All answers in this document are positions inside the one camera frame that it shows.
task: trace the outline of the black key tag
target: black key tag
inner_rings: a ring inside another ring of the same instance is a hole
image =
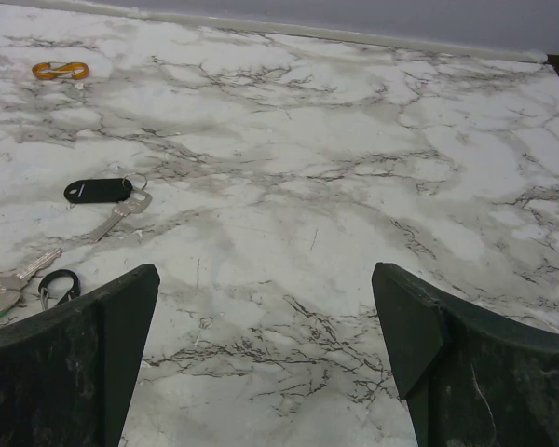
[[[128,179],[90,179],[66,186],[64,197],[71,203],[116,203],[129,198],[131,192]]]

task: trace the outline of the gray marble veining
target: gray marble veining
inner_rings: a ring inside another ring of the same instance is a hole
[[[40,61],[84,61],[40,82]],[[101,242],[78,179],[141,172]],[[0,6],[0,272],[155,264],[121,445],[411,447],[370,278],[559,333],[559,79],[534,63]],[[34,293],[0,325],[40,311]]]

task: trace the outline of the metal key ring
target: metal key ring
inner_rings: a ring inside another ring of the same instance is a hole
[[[73,280],[73,287],[71,287],[63,295],[63,297],[59,300],[58,303],[56,303],[56,305],[61,305],[61,304],[66,303],[68,301],[74,300],[74,298],[77,298],[78,296],[80,296],[80,294],[81,294],[81,282],[79,281],[78,276],[75,274],[75,272],[72,272],[72,271],[66,270],[66,269],[55,270],[55,271],[45,275],[44,278],[39,283],[39,287],[37,288],[37,291],[39,292],[39,299],[41,300],[41,305],[42,305],[42,308],[44,310],[48,310],[48,298],[49,298],[48,285],[49,285],[49,283],[52,282],[54,279],[64,278],[64,277],[68,277],[68,278]]]
[[[145,179],[145,184],[143,185],[142,188],[139,189],[145,189],[147,187],[147,177],[145,177],[143,174],[141,174],[140,172],[132,172],[131,174],[126,175],[123,179],[122,179],[122,185],[124,186],[124,181],[127,180],[131,175],[138,175],[139,177],[143,177]]]

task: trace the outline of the key ring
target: key ring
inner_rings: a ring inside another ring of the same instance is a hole
[[[71,287],[68,290],[68,292],[64,294],[64,296],[59,300],[58,303],[56,303],[56,305],[62,305],[71,300],[74,300],[74,298],[77,298],[81,294],[81,282],[78,280],[78,276],[75,274],[75,272],[62,269],[62,270],[56,270],[54,272],[48,273],[41,280],[41,282],[39,283],[39,287],[37,288],[37,291],[39,292],[39,299],[41,301],[41,306],[44,310],[48,310],[48,298],[50,297],[48,291],[49,283],[52,282],[54,279],[63,278],[63,277],[68,277],[72,279],[73,287]]]
[[[147,183],[148,183],[147,177],[145,177],[145,176],[144,176],[143,174],[141,174],[140,172],[132,172],[131,174],[126,175],[126,176],[122,179],[122,185],[123,185],[123,186],[124,186],[124,182],[125,182],[126,180],[128,180],[128,178],[129,178],[131,175],[138,175],[139,177],[143,177],[143,178],[145,179],[145,184],[143,185],[143,187],[142,187],[142,188],[138,188],[138,189],[145,189],[145,188],[147,187]]]
[[[84,62],[40,62],[31,69],[37,79],[56,79],[69,75],[73,79],[84,79],[89,76],[89,67]]]

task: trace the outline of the white marble surface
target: white marble surface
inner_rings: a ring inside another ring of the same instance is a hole
[[[91,76],[40,82],[40,61]],[[110,206],[64,187],[134,171],[153,204],[88,245]],[[559,79],[0,6],[0,272],[57,246],[84,291],[161,275],[121,445],[411,447],[374,265],[559,332]]]

